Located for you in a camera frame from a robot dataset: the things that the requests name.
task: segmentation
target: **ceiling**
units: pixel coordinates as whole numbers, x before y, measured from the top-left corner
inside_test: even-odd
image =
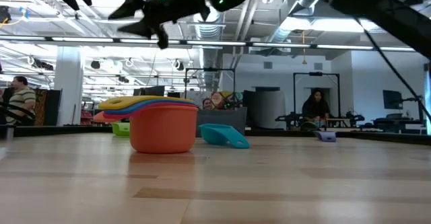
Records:
[[[126,20],[108,21],[107,17],[118,8],[124,0],[92,0],[93,6],[88,7],[82,0],[77,0],[81,11],[77,13],[61,0],[0,0],[0,6],[10,7],[12,22],[22,18],[23,12],[27,13],[22,21],[13,26],[3,26],[0,28],[0,35],[32,35],[32,36],[76,36],[76,37],[109,37],[127,38],[134,37],[129,34],[117,32],[117,28],[136,22],[143,16],[137,12],[135,17]],[[272,3],[264,3],[263,0],[249,0],[242,5],[221,14],[221,20],[215,25],[222,29],[219,40],[243,40],[264,42],[272,35],[280,24],[285,20],[284,14],[290,10],[296,0],[273,0]],[[431,15],[431,7],[427,4],[421,7],[420,12]],[[317,21],[330,21],[330,24],[342,22],[346,25],[350,20],[344,14],[331,9],[327,4],[318,2],[315,5],[314,13],[309,16],[294,16],[296,19],[306,24],[312,25],[303,28],[303,33],[290,32],[287,40],[292,43],[319,43],[338,45],[368,46],[369,41],[363,37],[361,31],[347,32],[338,31],[340,27],[317,26]],[[193,16],[184,17],[177,24],[167,23],[164,28],[169,35],[169,39],[196,40],[199,39],[196,33],[197,24]],[[375,30],[374,38],[381,46],[405,46],[391,35],[382,30]],[[132,90],[135,87],[145,87],[150,85],[174,86],[177,90],[183,90],[184,82],[180,77],[184,72],[177,71],[172,62],[179,60],[185,67],[200,68],[202,62],[202,50],[195,47],[168,48],[158,50],[154,47],[120,47],[120,46],[83,46],[83,52],[87,57],[86,75],[106,75],[115,74],[118,67],[102,67],[99,70],[92,69],[92,61],[119,62],[122,64],[121,73],[132,75],[129,83],[119,82],[116,77],[86,77],[84,80],[84,93],[87,96],[97,96],[97,98],[112,97],[122,94],[117,90],[106,90],[109,88]],[[224,53],[232,53],[232,49],[226,48]],[[293,48],[287,55],[296,57],[302,53],[302,49]],[[342,50],[308,50],[308,54],[326,56],[328,60],[343,53]],[[42,69],[32,67],[29,56],[43,60],[55,67],[57,57],[57,46],[55,45],[34,45],[34,44],[0,44],[0,59],[4,71],[34,73]],[[150,75],[159,75],[163,78],[150,78]],[[9,77],[2,75],[2,80],[7,81]],[[195,73],[197,79],[191,81],[191,86],[199,89],[205,83],[205,76]],[[31,82],[44,87],[52,87],[53,75],[38,76],[29,75]]]

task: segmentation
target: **man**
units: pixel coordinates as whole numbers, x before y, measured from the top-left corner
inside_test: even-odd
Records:
[[[33,89],[30,89],[28,87],[27,79],[22,76],[14,77],[11,86],[13,88],[13,95],[9,100],[9,104],[11,104],[12,106],[23,108],[34,114],[34,106],[36,105],[36,94],[34,93]],[[17,114],[18,116],[27,116],[28,118],[30,118],[30,116],[20,110],[14,110],[12,108],[8,108],[7,110],[14,114]],[[6,123],[21,125],[28,124],[28,122],[20,122],[10,116],[6,116]]]

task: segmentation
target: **wooden floor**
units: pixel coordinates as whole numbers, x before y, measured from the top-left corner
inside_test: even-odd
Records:
[[[431,148],[250,138],[144,155],[112,134],[0,143],[1,224],[430,224]]]

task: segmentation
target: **white pillar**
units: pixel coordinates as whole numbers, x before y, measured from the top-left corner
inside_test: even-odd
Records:
[[[57,126],[81,122],[82,84],[85,57],[78,46],[59,46],[55,67],[54,89],[61,90]]]

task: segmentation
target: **black frame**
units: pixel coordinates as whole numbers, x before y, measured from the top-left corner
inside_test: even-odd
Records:
[[[200,69],[200,68],[186,68],[186,75],[185,75],[185,82],[184,82],[184,84],[185,84],[185,88],[184,88],[184,97],[185,98],[187,98],[187,73],[190,71],[190,70],[194,70],[194,71],[204,71],[204,72],[216,72],[216,71],[231,71],[231,72],[233,72],[234,73],[234,91],[233,91],[233,94],[234,94],[234,96],[235,96],[235,93],[236,93],[236,74],[235,74],[235,69],[215,69],[215,68],[202,68],[202,69]]]
[[[341,99],[340,99],[340,88],[339,88],[339,73],[321,73],[321,72],[310,72],[310,73],[294,73],[294,112],[296,113],[296,76],[297,75],[308,75],[313,77],[336,76],[337,77],[337,101],[338,101],[338,118],[341,118]]]

